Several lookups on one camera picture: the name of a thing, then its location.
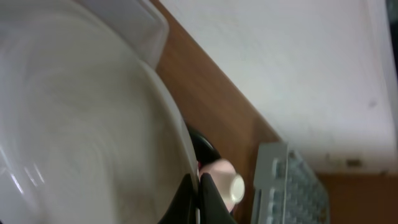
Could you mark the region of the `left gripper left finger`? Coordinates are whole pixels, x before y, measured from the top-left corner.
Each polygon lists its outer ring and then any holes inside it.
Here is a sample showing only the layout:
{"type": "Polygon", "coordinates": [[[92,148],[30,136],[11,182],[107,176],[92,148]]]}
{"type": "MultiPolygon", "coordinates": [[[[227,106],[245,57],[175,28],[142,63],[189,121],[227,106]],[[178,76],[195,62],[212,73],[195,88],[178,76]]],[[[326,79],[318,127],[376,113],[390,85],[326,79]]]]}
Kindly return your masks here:
{"type": "Polygon", "coordinates": [[[191,176],[186,174],[158,224],[196,224],[196,208],[196,194],[191,176]]]}

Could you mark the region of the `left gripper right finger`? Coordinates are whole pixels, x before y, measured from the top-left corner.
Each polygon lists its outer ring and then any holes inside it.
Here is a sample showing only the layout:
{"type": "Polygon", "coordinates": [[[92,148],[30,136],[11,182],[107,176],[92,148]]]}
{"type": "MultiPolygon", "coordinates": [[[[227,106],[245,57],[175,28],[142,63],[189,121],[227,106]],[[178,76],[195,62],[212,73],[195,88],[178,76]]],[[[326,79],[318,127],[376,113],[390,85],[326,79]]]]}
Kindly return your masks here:
{"type": "Polygon", "coordinates": [[[208,173],[200,178],[199,201],[201,224],[236,224],[208,173]]]}

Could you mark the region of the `grey plate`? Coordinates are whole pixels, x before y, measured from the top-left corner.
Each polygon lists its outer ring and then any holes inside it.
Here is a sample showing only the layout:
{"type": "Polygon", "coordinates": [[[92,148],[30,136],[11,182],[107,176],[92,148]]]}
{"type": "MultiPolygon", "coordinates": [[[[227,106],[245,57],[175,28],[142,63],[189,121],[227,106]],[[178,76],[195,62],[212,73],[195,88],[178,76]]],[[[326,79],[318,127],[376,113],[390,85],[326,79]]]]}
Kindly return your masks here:
{"type": "Polygon", "coordinates": [[[156,68],[78,1],[1,2],[2,223],[158,223],[186,174],[156,68]]]}

